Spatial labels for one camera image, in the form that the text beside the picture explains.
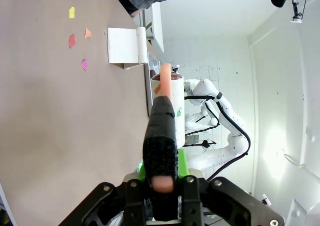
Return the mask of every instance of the green sticker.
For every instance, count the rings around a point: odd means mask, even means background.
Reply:
[[[176,116],[177,116],[177,117],[181,116],[181,112],[182,112],[182,106],[180,106],[180,107],[179,107],[179,109],[178,109],[178,113],[177,113],[177,115],[176,115]]]

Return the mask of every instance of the yellow paper scrap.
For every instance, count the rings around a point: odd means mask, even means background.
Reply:
[[[70,10],[69,10],[69,18],[72,19],[75,17],[75,8],[74,7],[71,7]]]
[[[89,29],[86,28],[86,29],[85,29],[85,33],[84,33],[84,37],[85,37],[85,38],[89,38],[89,37],[91,37],[91,36],[92,36],[91,31],[89,31]]]

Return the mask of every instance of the orange paper scrap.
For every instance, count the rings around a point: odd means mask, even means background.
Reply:
[[[85,37],[85,38],[89,38],[89,37],[91,37],[91,36],[92,36],[91,31],[89,31],[89,29],[86,28],[86,29],[85,29],[85,33],[84,33],[84,37]]]

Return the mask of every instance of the white panel wall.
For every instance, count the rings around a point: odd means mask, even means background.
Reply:
[[[308,0],[302,24],[290,23],[292,15],[288,0],[249,37],[259,111],[255,196],[265,193],[284,217],[293,198],[306,210],[320,202],[320,181],[289,163],[280,150],[320,176],[320,0]],[[314,142],[308,140],[307,126]]]
[[[164,43],[165,54],[160,56],[163,62],[180,65],[179,73],[185,78],[207,78],[224,94],[232,104],[234,111],[247,124],[247,133],[252,139],[249,155],[225,169],[221,175],[228,178],[242,189],[251,192],[255,154],[255,112],[254,90],[252,82],[252,65],[249,45],[246,37],[212,37],[176,39],[171,38]],[[200,106],[185,102],[186,114],[198,113]],[[225,147],[228,130],[218,128],[199,133],[199,140],[212,139],[215,148]],[[188,147],[187,150],[201,154],[201,146]],[[205,172],[208,177],[213,168]]]

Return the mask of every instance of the metal bolt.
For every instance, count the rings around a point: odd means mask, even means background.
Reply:
[[[221,183],[220,180],[216,180],[216,181],[214,182],[214,185],[215,185],[215,186],[220,186],[220,185],[222,185],[222,183]]]
[[[188,183],[192,183],[192,182],[194,181],[194,179],[193,179],[192,177],[187,177],[186,181],[187,181]]]
[[[136,187],[137,186],[137,183],[136,182],[131,182],[131,187]]]
[[[270,221],[270,226],[278,226],[279,222],[277,220],[271,220]]]

